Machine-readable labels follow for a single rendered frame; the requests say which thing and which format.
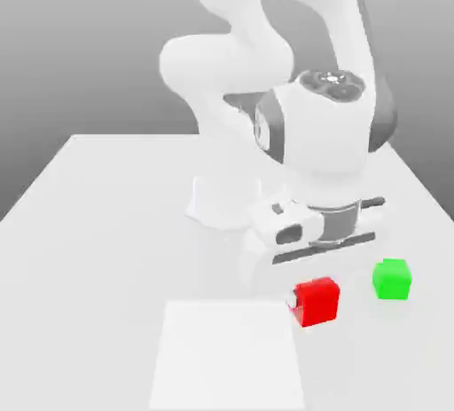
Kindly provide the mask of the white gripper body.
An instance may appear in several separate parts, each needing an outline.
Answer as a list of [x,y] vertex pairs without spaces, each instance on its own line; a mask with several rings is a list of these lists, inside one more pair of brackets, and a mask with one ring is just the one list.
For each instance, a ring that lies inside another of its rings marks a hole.
[[277,295],[322,277],[341,281],[367,266],[376,247],[376,233],[369,232],[329,248],[307,246],[280,251],[248,230],[240,244],[239,284],[246,295]]

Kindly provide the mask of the small red cube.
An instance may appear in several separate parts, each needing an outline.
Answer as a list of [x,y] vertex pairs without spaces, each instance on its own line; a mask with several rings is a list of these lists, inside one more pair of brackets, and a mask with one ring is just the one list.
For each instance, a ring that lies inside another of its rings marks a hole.
[[300,283],[294,289],[294,315],[302,327],[310,327],[335,320],[340,298],[340,287],[330,277]]

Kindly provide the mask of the small green cube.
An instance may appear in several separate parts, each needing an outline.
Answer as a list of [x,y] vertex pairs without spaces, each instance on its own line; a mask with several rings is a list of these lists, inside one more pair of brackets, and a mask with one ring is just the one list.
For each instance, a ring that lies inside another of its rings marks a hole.
[[411,289],[411,270],[404,259],[384,258],[372,273],[372,284],[378,299],[407,300]]

